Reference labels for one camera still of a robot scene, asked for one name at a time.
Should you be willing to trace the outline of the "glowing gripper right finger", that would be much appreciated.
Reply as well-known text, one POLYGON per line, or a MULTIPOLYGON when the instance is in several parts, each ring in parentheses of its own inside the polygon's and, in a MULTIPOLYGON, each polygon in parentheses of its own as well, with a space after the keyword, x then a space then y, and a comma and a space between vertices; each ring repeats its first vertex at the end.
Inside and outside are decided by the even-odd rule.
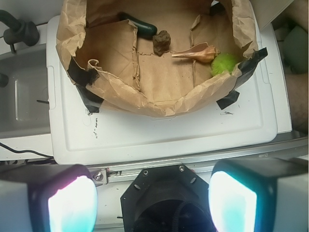
POLYGON ((212 170, 208 199, 219 232, 307 232, 309 162, 220 160, 212 170))

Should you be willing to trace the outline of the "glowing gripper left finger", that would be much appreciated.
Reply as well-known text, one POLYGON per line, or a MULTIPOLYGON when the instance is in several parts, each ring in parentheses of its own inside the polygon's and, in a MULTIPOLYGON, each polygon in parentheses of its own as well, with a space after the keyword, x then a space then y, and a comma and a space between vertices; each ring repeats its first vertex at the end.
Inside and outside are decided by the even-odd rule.
POLYGON ((83 165, 0 168, 2 232, 92 232, 97 210, 97 189, 83 165))

